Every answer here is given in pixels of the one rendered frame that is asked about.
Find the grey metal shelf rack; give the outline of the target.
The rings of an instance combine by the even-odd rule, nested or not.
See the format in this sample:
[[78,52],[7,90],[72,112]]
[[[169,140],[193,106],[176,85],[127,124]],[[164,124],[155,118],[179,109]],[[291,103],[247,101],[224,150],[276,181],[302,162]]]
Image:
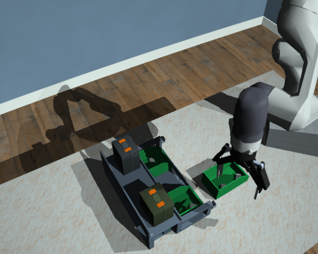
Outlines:
[[[156,144],[156,147],[161,147],[162,149],[162,143],[164,142],[165,137],[158,136],[143,144],[138,145],[138,149],[139,151],[142,151],[154,144]],[[172,169],[156,177],[153,177],[151,172],[148,170],[148,168],[140,158],[140,168],[126,175],[123,175],[122,171],[115,162],[113,155],[105,158],[101,150],[100,154],[104,172],[108,180],[110,181],[112,187],[120,198],[122,204],[124,205],[126,211],[131,217],[145,243],[147,241],[149,250],[154,247],[154,241],[158,238],[164,236],[172,230],[174,230],[175,233],[178,234],[179,232],[208,216],[211,212],[211,209],[214,209],[217,206],[214,200],[212,202],[207,201],[203,205],[200,205],[196,209],[183,216],[181,216],[174,207],[173,217],[153,227],[140,206],[139,192],[154,184],[157,184],[158,182],[160,182],[167,193],[178,188],[179,186],[188,186],[190,184],[180,173],[175,164],[173,164]]]

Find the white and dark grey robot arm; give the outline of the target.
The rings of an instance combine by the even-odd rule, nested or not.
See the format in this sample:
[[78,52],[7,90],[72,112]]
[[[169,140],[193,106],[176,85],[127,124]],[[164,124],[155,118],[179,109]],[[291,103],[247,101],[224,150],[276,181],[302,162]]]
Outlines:
[[318,119],[318,0],[283,0],[277,29],[282,38],[272,57],[285,72],[285,84],[281,89],[257,82],[240,92],[229,129],[230,144],[241,153],[259,149],[266,120],[291,132]]

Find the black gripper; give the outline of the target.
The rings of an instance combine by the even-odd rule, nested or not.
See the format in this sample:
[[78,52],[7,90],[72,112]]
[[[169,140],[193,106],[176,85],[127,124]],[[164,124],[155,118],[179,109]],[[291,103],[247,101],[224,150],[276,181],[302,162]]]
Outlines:
[[[224,153],[230,152],[231,155],[226,157],[221,157]],[[270,182],[265,170],[265,163],[262,161],[261,163],[256,161],[257,151],[253,154],[248,153],[241,153],[234,150],[233,147],[229,147],[229,144],[226,143],[222,150],[213,157],[213,161],[217,162],[217,177],[223,173],[223,166],[226,163],[236,162],[236,164],[245,168],[245,170],[250,173],[251,177],[253,178],[254,182],[257,185],[257,189],[255,191],[254,199],[256,200],[260,195],[262,189],[265,191],[270,186]],[[221,158],[220,158],[221,157]]]

